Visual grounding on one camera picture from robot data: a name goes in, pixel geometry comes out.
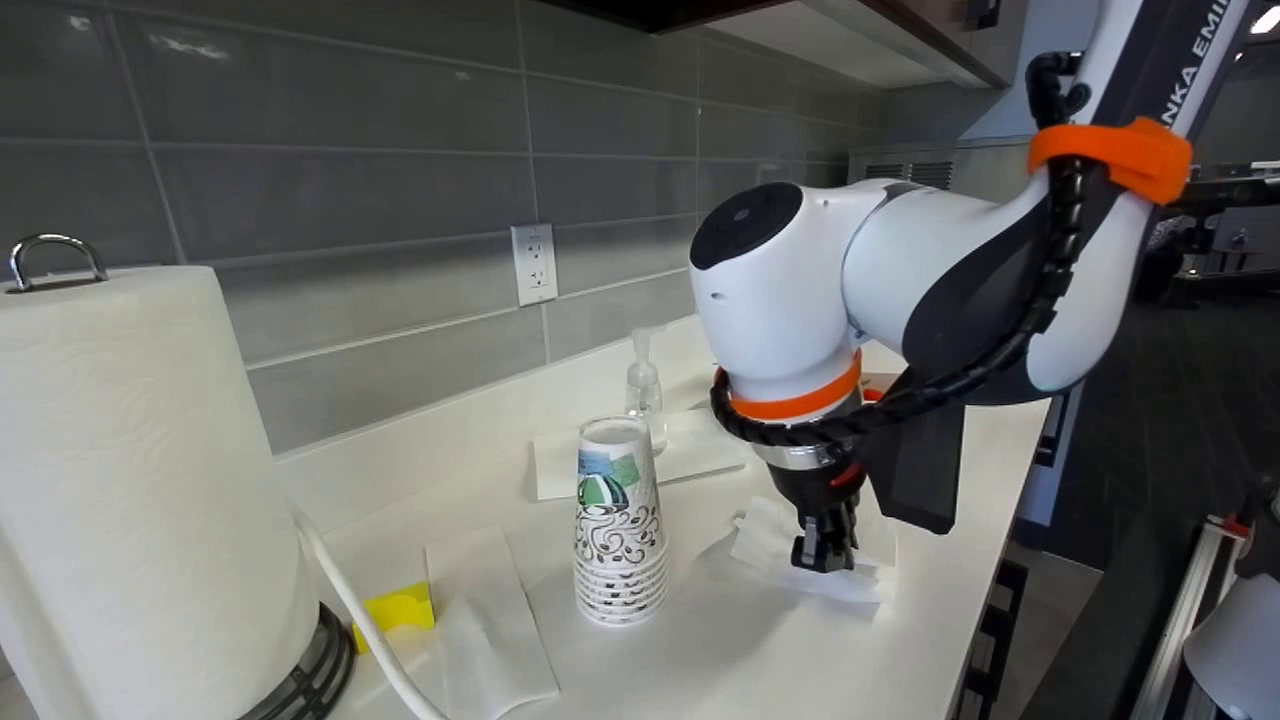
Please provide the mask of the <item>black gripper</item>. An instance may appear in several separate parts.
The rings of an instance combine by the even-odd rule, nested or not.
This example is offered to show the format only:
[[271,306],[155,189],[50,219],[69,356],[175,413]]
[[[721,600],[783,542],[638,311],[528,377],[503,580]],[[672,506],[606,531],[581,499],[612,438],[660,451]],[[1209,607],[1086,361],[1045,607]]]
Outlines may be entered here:
[[797,503],[800,534],[790,539],[790,564],[817,571],[817,552],[823,571],[857,569],[857,499],[864,468],[857,459],[837,459],[823,468],[775,468],[770,484]]

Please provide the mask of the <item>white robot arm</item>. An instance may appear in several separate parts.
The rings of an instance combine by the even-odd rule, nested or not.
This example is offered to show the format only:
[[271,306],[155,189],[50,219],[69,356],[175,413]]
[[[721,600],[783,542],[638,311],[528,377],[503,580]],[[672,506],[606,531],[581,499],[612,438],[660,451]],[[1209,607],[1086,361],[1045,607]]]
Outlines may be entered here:
[[703,216],[689,272],[712,413],[797,506],[797,569],[857,564],[861,499],[947,531],[962,413],[1054,397],[1103,361],[1257,5],[1108,0],[1086,49],[1035,57],[1011,198],[779,178]]

